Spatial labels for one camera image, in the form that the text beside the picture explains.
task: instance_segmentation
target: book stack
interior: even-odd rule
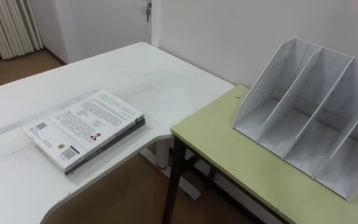
[[[69,174],[144,124],[143,112],[99,90],[24,131],[60,170]]]

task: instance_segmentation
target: wooden floor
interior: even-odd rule
[[[0,62],[0,85],[61,66],[44,51]],[[172,223],[251,223],[192,174],[200,192],[192,200],[179,191]],[[53,212],[47,223],[160,223],[168,179],[140,154]]]

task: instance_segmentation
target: table frame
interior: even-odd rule
[[[190,150],[194,155],[188,160],[185,159],[186,150]],[[221,174],[225,179],[230,181],[234,186],[241,190],[241,192],[245,193],[248,197],[250,197],[253,201],[257,202],[262,208],[268,211],[271,215],[277,218],[282,223],[289,223],[286,219],[280,216],[278,213],[274,212],[268,205],[264,204],[257,197],[252,195],[246,189],[241,187],[237,182],[232,180],[229,176],[227,176],[224,172],[219,170],[216,166],[210,163],[207,159],[205,159],[202,155],[197,153],[191,146],[187,145],[184,141],[182,141],[178,137],[174,137],[174,145],[173,145],[173,161],[172,161],[172,169],[169,179],[169,186],[167,190],[167,197],[165,198],[165,208],[163,213],[163,224],[168,224],[171,222],[173,208],[175,206],[175,200],[178,192],[179,180],[181,175],[186,172],[188,169],[192,168],[196,162],[202,159],[207,165],[210,166],[211,170],[208,175],[208,180],[206,181],[206,188],[211,186],[213,183],[213,177],[216,173]]]

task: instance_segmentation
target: small table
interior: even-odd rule
[[[248,91],[239,85],[172,128],[173,167],[163,222],[170,222],[178,178],[197,161],[184,160],[189,149],[282,222],[358,223],[358,195],[344,200],[232,128]]]
[[[149,44],[138,43],[0,86],[0,223],[33,224],[232,84]],[[65,176],[23,125],[105,88],[142,110],[146,125]]]

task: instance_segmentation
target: door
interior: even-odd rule
[[[66,63],[151,40],[151,0],[30,2],[45,47]]]
[[[151,0],[65,0],[75,60],[151,41],[146,21]]]

